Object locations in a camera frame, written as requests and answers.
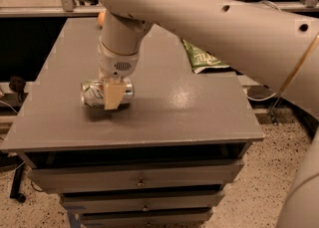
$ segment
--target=wooden drawer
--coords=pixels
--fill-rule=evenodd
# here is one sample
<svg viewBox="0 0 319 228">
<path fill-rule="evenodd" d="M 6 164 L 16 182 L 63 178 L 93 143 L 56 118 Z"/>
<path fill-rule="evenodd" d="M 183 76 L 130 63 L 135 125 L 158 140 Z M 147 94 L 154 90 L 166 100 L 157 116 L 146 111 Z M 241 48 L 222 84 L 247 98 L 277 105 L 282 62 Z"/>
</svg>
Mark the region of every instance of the wooden drawer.
<svg viewBox="0 0 319 228">
<path fill-rule="evenodd" d="M 224 195 L 223 191 L 213 189 L 213 186 L 192 186 L 77 193 L 62 197 L 61 204 L 75 214 L 204 208 L 216 206 Z"/>
<path fill-rule="evenodd" d="M 225 184 L 233 181 L 242 166 L 241 159 L 146 163 L 34 169 L 29 177 L 47 193 L 111 191 Z"/>
<path fill-rule="evenodd" d="M 212 215 L 209 208 L 186 209 L 172 211 L 154 211 L 147 213 L 126 214 L 93 214 L 80 215 L 81 222 L 87 228 L 112 228 L 112 227 L 149 227 L 157 224 L 197 223 L 205 222 Z"/>
</svg>

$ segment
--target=gray tabletop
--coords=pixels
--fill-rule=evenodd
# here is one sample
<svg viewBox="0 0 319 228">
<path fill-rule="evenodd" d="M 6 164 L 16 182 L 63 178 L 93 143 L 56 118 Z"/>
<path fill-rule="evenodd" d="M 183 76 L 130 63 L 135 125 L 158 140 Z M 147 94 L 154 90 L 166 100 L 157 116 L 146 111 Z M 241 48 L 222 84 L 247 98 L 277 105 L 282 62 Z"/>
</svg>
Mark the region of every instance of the gray tabletop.
<svg viewBox="0 0 319 228">
<path fill-rule="evenodd" d="M 154 26 L 131 76 L 124 109 L 81 103 L 80 83 L 98 76 L 95 18 L 68 19 L 2 149 L 48 151 L 232 140 L 262 132 L 233 73 L 195 75 L 178 37 Z"/>
</svg>

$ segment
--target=table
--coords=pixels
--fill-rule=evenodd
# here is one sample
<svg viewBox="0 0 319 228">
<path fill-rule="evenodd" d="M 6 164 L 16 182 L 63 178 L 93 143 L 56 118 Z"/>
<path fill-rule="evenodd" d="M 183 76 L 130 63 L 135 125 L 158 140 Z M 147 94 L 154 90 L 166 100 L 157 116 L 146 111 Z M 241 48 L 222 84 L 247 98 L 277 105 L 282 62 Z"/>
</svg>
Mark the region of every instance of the table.
<svg viewBox="0 0 319 228">
<path fill-rule="evenodd" d="M 208 220 L 263 138 L 237 76 L 195 75 L 180 39 L 154 26 L 131 76 L 135 99 L 92 109 L 80 83 L 98 75 L 100 31 L 95 18 L 67 20 L 2 150 L 87 227 Z"/>
</svg>

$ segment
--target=terrazzo floor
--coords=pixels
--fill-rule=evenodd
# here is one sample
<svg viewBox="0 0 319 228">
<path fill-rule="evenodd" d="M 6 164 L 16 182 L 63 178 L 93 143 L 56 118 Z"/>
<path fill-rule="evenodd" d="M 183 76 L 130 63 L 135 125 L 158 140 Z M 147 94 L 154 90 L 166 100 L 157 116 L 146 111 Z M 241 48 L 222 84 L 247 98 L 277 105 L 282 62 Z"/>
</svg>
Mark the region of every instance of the terrazzo floor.
<svg viewBox="0 0 319 228">
<path fill-rule="evenodd" d="M 251 145 L 244 167 L 225 197 L 204 224 L 175 224 L 174 228 L 271 228 L 275 227 L 295 172 L 311 143 L 311 136 L 292 109 L 279 109 L 279 125 L 273 125 L 265 110 L 254 110 L 265 139 Z M 12 172 L 0 173 L 0 227 L 69 228 L 67 212 L 57 195 L 37 192 L 27 178 L 21 184 L 25 203 L 9 199 Z"/>
</svg>

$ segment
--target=floor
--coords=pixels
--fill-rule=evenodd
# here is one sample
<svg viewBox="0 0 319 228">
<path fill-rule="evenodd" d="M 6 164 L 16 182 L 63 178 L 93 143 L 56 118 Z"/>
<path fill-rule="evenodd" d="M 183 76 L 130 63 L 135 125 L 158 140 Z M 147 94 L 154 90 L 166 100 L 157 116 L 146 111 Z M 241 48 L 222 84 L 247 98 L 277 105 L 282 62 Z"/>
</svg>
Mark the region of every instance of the floor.
<svg viewBox="0 0 319 228">
<path fill-rule="evenodd" d="M 275 227 L 296 169 L 311 143 L 311 136 L 290 108 L 277 111 L 279 125 L 272 124 L 265 110 L 254 111 L 265 139 L 252 144 L 244 155 L 244 167 L 234 182 L 225 187 L 225 197 L 214 208 L 211 219 L 202 225 L 175 224 L 171 227 Z M 67 212 L 59 205 L 59 197 L 35 191 L 27 172 L 28 168 L 21 184 L 21 192 L 27 198 L 23 204 L 9 199 L 13 173 L 0 173 L 0 227 L 69 228 Z"/>
</svg>

